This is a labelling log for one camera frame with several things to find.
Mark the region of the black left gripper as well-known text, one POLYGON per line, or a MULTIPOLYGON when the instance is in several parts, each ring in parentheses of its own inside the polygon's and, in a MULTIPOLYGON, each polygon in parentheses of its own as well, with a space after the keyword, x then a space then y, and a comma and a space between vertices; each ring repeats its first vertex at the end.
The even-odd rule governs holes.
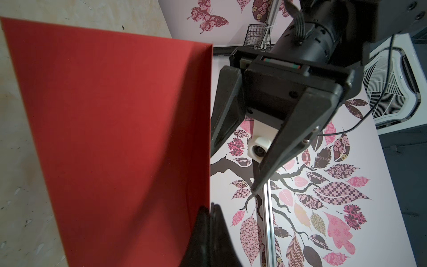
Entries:
POLYGON ((304 1, 271 51, 239 47, 219 73, 210 156, 249 115, 285 120, 254 170, 258 192, 360 90, 370 43, 427 24, 425 1, 304 1))

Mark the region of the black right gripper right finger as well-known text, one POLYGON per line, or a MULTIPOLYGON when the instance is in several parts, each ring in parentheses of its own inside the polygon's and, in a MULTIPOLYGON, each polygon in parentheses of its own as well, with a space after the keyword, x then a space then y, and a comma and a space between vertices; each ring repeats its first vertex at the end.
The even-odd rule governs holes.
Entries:
POLYGON ((211 203, 209 252, 211 267, 242 267, 219 204, 211 203))

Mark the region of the red envelope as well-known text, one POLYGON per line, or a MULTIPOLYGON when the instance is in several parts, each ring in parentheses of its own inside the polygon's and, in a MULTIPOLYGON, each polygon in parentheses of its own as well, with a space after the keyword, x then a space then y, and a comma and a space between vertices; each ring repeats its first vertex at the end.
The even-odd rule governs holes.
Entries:
POLYGON ((69 266, 178 266, 210 202, 212 45, 1 23, 69 266))

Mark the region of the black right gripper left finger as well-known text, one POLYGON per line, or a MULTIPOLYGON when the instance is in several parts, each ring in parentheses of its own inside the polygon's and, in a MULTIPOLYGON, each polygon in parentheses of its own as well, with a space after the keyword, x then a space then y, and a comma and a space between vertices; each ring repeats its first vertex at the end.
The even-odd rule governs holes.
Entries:
POLYGON ((190 240, 179 267, 210 266, 210 212, 202 206, 197 214, 190 240))

